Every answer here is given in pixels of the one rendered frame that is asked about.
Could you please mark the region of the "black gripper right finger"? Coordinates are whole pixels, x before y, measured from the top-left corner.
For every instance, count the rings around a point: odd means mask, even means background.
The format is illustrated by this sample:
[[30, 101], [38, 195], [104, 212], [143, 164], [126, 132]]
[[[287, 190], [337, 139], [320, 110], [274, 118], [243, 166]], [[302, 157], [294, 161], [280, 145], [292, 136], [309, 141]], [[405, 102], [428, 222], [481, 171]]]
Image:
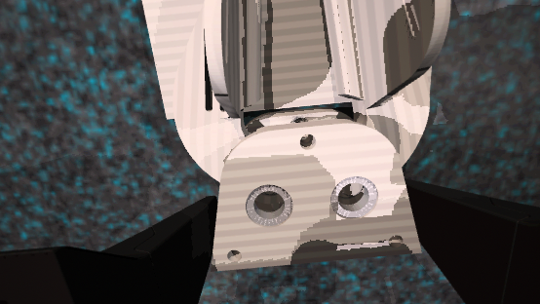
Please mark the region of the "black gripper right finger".
[[540, 304], [540, 208], [405, 178], [420, 244], [465, 304]]

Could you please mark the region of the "white housing plate with two round holes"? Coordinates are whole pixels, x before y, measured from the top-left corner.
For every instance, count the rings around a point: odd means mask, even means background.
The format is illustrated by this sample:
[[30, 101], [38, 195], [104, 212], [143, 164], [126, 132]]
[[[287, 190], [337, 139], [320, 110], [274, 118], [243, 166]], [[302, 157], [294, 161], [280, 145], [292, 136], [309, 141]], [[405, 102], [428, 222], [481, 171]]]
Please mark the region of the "white housing plate with two round holes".
[[[364, 195], [343, 205], [350, 183]], [[266, 191], [284, 199], [278, 210], [256, 206]], [[211, 272], [412, 253], [422, 251], [400, 158], [378, 131], [348, 119], [266, 126], [229, 154]]]

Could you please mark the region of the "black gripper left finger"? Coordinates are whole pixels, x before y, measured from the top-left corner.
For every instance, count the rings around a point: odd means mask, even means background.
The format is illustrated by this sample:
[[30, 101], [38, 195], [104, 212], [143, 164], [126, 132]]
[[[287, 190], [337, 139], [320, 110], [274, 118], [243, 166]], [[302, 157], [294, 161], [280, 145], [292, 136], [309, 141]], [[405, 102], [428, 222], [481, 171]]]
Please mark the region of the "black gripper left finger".
[[0, 251], [0, 304], [198, 304], [217, 204], [207, 196], [103, 251]]

